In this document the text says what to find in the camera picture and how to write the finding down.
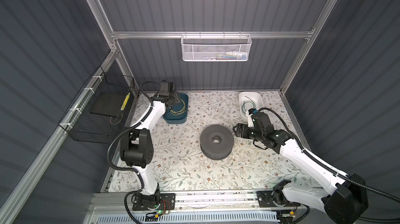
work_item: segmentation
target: white mesh basket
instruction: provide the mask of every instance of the white mesh basket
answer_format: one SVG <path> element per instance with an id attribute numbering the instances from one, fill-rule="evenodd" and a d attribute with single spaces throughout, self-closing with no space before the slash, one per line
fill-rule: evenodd
<path id="1" fill-rule="evenodd" d="M 180 42 L 184 61 L 247 61 L 251 47 L 245 34 L 184 34 Z"/>

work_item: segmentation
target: gray cylindrical object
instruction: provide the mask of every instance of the gray cylindrical object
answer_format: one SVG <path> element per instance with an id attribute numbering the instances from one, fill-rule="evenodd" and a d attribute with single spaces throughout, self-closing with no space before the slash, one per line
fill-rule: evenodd
<path id="1" fill-rule="evenodd" d="M 222 160 L 230 155 L 234 138 L 229 129 L 222 125 L 206 127 L 200 135 L 200 148 L 212 160 Z"/>

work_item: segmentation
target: teal container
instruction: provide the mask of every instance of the teal container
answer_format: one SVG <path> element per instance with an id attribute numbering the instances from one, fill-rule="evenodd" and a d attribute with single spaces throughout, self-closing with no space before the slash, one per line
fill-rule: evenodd
<path id="1" fill-rule="evenodd" d="M 171 114 L 169 109 L 167 109 L 167 113 L 165 113 L 162 117 L 168 124 L 183 124 L 188 117 L 189 97 L 185 93 L 179 93 L 179 97 L 182 101 L 185 102 L 185 112 L 178 116 L 174 116 L 173 114 Z M 183 102 L 180 102 L 179 104 L 172 106 L 171 110 L 175 112 L 180 111 L 183 108 L 183 105 Z"/>

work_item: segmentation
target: gray wall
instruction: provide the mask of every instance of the gray wall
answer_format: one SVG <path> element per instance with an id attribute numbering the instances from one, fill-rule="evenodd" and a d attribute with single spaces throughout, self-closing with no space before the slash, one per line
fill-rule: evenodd
<path id="1" fill-rule="evenodd" d="M 119 40 L 137 83 L 173 81 L 177 89 L 279 89 L 303 39 L 254 39 L 248 61 L 182 60 L 178 39 Z M 144 86 L 148 90 L 156 86 Z"/>
<path id="2" fill-rule="evenodd" d="M 312 151 L 400 196 L 400 0 L 339 0 L 287 91 Z M 368 194 L 365 216 L 397 203 Z"/>
<path id="3" fill-rule="evenodd" d="M 0 18 L 1 206 L 109 48 L 85 0 L 0 0 Z M 106 173 L 105 151 L 67 139 L 16 223 L 56 214 L 77 223 Z"/>
<path id="4" fill-rule="evenodd" d="M 326 0 L 100 1 L 114 31 L 306 31 Z M 303 40 L 253 39 L 249 61 L 219 63 L 182 61 L 179 40 L 120 43 L 138 83 L 169 79 L 178 89 L 221 90 L 279 88 Z"/>

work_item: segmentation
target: floral pattern surface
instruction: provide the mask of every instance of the floral pattern surface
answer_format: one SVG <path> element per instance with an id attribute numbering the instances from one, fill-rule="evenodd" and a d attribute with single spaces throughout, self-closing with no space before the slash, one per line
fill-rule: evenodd
<path id="1" fill-rule="evenodd" d="M 287 126 L 296 133 L 277 91 L 260 91 L 265 107 L 281 115 Z M 272 188 L 283 179 L 309 187 L 319 187 L 317 181 L 305 174 L 293 162 L 273 150 L 262 150 L 251 140 L 234 136 L 232 153 L 225 159 L 214 161 L 205 157 L 200 149 L 200 134 L 204 128 L 220 124 L 232 129 L 240 118 L 239 92 L 191 92 L 187 121 L 167 124 L 160 118 L 152 131 L 154 157 L 153 173 L 162 191 L 227 190 Z M 139 98 L 133 122 L 148 107 L 147 99 Z M 268 114 L 275 129 L 282 123 Z M 138 189 L 137 177 L 130 171 L 115 171 L 109 192 Z"/>

